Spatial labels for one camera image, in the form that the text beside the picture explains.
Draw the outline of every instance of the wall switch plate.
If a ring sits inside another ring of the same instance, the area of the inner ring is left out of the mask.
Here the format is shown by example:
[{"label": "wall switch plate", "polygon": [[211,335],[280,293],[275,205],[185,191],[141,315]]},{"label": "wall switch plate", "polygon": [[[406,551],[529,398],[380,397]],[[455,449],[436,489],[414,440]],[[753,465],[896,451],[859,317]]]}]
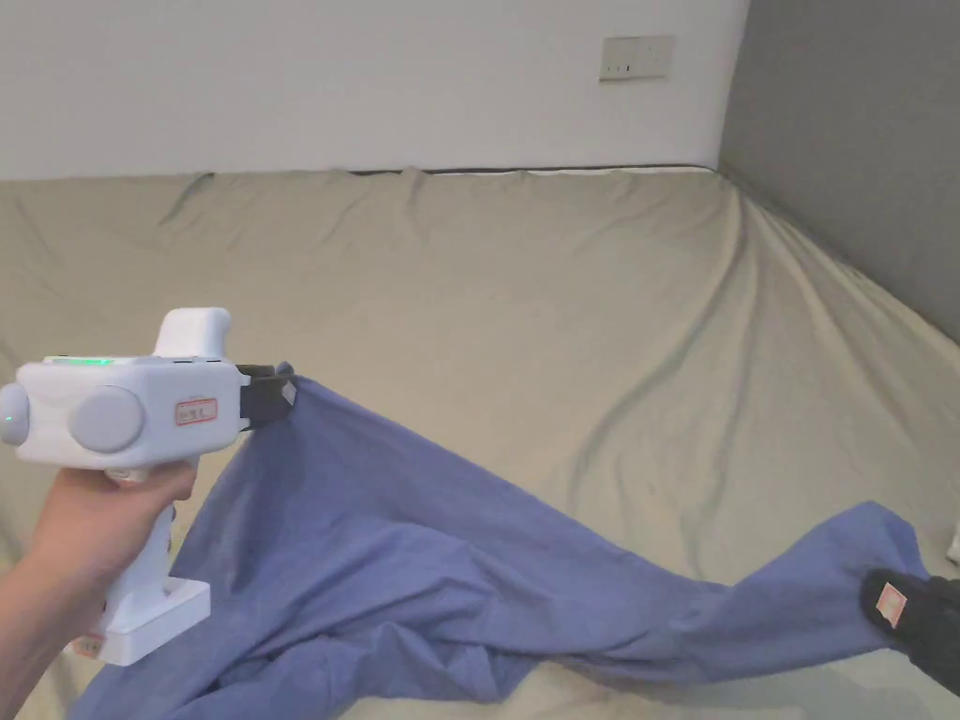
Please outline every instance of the wall switch plate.
[{"label": "wall switch plate", "polygon": [[603,41],[600,80],[667,78],[675,36],[607,37]]}]

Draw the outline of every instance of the white wall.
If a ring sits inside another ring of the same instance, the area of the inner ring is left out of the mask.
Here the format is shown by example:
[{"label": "white wall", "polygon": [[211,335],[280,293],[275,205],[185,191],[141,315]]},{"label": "white wall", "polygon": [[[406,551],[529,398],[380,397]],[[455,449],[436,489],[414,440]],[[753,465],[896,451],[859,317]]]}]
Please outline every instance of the white wall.
[{"label": "white wall", "polygon": [[[0,178],[712,166],[747,4],[6,0]],[[597,82],[658,34],[670,82]]]}]

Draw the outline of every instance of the beige bed sheet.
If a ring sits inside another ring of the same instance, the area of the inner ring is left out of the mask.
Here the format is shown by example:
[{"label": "beige bed sheet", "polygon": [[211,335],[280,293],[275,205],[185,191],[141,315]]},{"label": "beige bed sheet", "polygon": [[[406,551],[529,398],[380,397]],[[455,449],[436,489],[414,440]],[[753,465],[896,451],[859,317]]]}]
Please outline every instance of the beige bed sheet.
[{"label": "beige bed sheet", "polygon": [[[711,173],[0,184],[0,381],[45,354],[149,351],[183,305],[232,312],[236,361],[290,360],[671,570],[735,581],[873,499],[954,574],[960,351]],[[180,531],[227,458],[204,459]],[[50,475],[0,448],[4,564]],[[22,716],[60,716],[95,669],[60,659]],[[502,706],[347,718],[958,712],[877,653],[707,688],[547,663]]]}]

